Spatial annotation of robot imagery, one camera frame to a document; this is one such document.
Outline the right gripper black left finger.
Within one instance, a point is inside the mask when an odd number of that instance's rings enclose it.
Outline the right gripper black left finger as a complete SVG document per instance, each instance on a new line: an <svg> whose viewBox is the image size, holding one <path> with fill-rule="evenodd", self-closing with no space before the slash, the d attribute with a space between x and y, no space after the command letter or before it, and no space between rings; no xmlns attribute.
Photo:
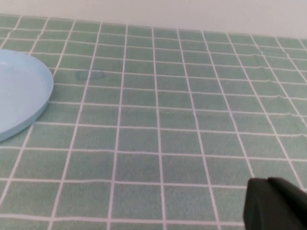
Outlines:
<svg viewBox="0 0 307 230"><path fill-rule="evenodd" d="M266 179L248 181L243 220L247 230L278 230L280 196Z"/></svg>

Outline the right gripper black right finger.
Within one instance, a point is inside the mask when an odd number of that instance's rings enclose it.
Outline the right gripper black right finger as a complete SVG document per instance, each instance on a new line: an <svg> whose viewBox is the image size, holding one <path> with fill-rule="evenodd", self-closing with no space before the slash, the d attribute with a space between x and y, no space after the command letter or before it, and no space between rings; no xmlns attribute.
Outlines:
<svg viewBox="0 0 307 230"><path fill-rule="evenodd" d="M307 194L297 186L280 177L269 177L268 182L281 195L291 213L307 229Z"/></svg>

